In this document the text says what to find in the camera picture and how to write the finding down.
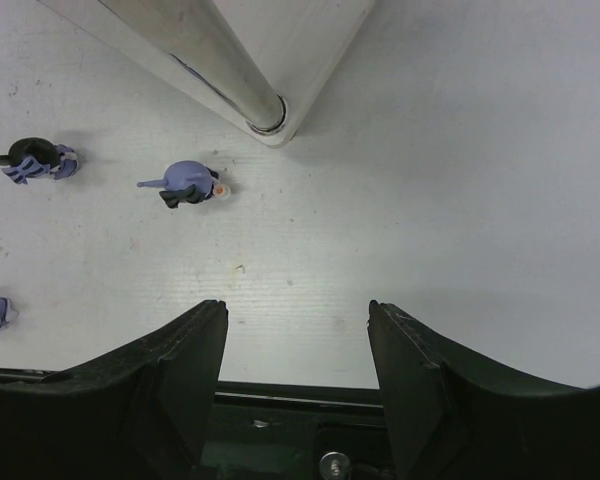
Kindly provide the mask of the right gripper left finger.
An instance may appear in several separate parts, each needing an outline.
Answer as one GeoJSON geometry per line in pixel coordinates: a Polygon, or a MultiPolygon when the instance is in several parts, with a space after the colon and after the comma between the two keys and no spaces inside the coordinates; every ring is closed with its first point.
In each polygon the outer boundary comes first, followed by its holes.
{"type": "Polygon", "coordinates": [[[63,371],[0,368],[0,479],[192,479],[227,337],[206,300],[63,371]]]}

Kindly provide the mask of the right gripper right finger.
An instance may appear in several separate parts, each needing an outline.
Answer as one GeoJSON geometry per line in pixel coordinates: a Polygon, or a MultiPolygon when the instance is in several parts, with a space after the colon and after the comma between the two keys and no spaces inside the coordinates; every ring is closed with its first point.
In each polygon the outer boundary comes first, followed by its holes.
{"type": "Polygon", "coordinates": [[[400,479],[600,479],[600,386],[499,363],[397,306],[367,331],[400,479]]]}

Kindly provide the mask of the light wooden two-tier shelf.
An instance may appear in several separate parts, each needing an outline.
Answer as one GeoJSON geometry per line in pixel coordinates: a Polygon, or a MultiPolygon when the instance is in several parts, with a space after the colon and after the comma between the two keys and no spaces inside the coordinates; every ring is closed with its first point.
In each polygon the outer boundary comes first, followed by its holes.
{"type": "Polygon", "coordinates": [[[45,5],[272,148],[295,136],[374,6],[368,0],[45,5]]]}

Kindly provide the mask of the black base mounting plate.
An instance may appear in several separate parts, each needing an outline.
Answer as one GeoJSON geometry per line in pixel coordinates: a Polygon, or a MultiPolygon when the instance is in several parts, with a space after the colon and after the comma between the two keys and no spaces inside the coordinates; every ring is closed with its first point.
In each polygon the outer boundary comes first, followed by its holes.
{"type": "Polygon", "coordinates": [[[42,397],[0,395],[0,479],[393,479],[372,390],[221,382],[201,457],[154,469],[120,440],[88,438],[42,397]]]}

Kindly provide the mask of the purple-headed figure black bow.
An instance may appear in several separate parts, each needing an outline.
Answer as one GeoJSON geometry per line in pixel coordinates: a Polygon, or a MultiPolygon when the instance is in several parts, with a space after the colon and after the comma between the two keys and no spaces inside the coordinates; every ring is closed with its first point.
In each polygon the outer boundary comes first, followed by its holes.
{"type": "Polygon", "coordinates": [[[169,209],[177,209],[181,204],[226,199],[231,195],[230,187],[221,182],[218,172],[193,160],[173,163],[162,178],[138,182],[137,187],[159,189],[159,196],[169,209]]]}

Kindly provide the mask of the black-headed figure purple bow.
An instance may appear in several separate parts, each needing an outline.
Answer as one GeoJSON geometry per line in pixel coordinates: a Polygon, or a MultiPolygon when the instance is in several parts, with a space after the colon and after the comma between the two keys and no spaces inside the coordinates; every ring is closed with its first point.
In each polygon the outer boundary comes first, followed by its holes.
{"type": "Polygon", "coordinates": [[[0,155],[0,169],[13,183],[27,185],[30,179],[69,178],[79,170],[76,151],[40,137],[27,137],[14,142],[6,154],[0,155]]]}

